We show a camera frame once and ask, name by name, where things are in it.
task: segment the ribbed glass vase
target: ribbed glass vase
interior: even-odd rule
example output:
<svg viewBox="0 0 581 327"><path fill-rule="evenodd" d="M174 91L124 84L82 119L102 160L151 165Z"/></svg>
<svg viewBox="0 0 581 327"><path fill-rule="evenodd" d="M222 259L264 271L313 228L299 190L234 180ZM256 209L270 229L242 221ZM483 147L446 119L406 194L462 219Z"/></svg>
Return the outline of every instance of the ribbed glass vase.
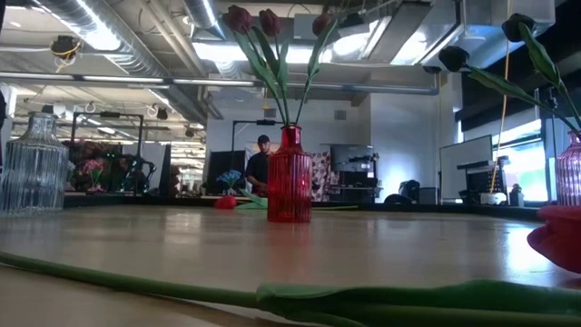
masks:
<svg viewBox="0 0 581 327"><path fill-rule="evenodd" d="M310 222L311 158L300 146L300 127L282 127L279 150L269 157L268 221Z"/></svg>
<svg viewBox="0 0 581 327"><path fill-rule="evenodd" d="M6 144L0 214L63 209L69 150L55 131L52 114L32 113L25 134Z"/></svg>
<svg viewBox="0 0 581 327"><path fill-rule="evenodd" d="M569 132L571 145L556 159L556 198L561 205L581 205L581 143Z"/></svg>

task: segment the red vase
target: red vase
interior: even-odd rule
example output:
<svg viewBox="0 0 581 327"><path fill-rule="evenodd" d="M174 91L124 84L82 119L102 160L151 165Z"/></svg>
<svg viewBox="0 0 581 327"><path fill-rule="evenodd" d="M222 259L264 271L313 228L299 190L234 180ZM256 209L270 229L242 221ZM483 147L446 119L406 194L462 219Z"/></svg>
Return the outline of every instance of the red vase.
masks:
<svg viewBox="0 0 581 327"><path fill-rule="evenodd" d="M279 150L269 157L268 221L310 222L311 158L300 146L300 127L285 126Z"/></svg>

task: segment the cap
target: cap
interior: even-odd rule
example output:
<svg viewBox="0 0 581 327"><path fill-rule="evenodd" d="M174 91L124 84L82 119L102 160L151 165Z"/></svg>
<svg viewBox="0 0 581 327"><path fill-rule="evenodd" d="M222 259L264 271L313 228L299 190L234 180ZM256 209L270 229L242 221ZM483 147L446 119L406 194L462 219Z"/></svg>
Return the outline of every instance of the cap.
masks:
<svg viewBox="0 0 581 327"><path fill-rule="evenodd" d="M267 135L263 134L263 135L258 137L258 144L265 144L265 143L268 143L270 141L271 141L271 139Z"/></svg>

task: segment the desk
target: desk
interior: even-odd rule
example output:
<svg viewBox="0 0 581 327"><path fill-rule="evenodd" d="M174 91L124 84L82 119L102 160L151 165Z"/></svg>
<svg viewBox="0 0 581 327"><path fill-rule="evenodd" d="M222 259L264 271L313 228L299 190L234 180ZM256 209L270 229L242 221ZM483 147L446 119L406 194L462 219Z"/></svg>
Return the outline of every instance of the desk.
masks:
<svg viewBox="0 0 581 327"><path fill-rule="evenodd" d="M119 204L0 220L0 250L243 291L262 282L437 286L488 278L563 286L578 278L527 245L537 226L471 214L361 211L314 211L310 224L284 224L267 223L265 211ZM268 313L4 266L0 308L0 326L297 326Z"/></svg>

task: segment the red object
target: red object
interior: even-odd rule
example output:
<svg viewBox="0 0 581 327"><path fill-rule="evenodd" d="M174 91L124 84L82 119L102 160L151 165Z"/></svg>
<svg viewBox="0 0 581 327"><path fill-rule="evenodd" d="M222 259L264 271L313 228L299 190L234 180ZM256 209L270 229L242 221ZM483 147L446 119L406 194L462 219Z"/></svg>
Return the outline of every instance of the red object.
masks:
<svg viewBox="0 0 581 327"><path fill-rule="evenodd" d="M310 222L310 155L300 146L300 127L281 128L279 150L269 157L268 221Z"/></svg>
<svg viewBox="0 0 581 327"><path fill-rule="evenodd" d="M222 20L231 30L241 34L248 33L252 27L251 14L248 10L240 8L237 5L229 6L228 13L222 15Z"/></svg>
<svg viewBox="0 0 581 327"><path fill-rule="evenodd" d="M319 36L319 34L321 34L325 27L330 23L331 19L332 18L329 14L319 15L319 17L312 21L312 33Z"/></svg>
<svg viewBox="0 0 581 327"><path fill-rule="evenodd" d="M528 235L530 247L557 266L581 273L581 206L549 205L538 216L546 224Z"/></svg>
<svg viewBox="0 0 581 327"><path fill-rule="evenodd" d="M224 196L214 203L216 209L234 209L236 207L236 198L233 196Z"/></svg>
<svg viewBox="0 0 581 327"><path fill-rule="evenodd" d="M259 20L264 34L274 37L281 32L281 20L272 10L261 10L259 12Z"/></svg>

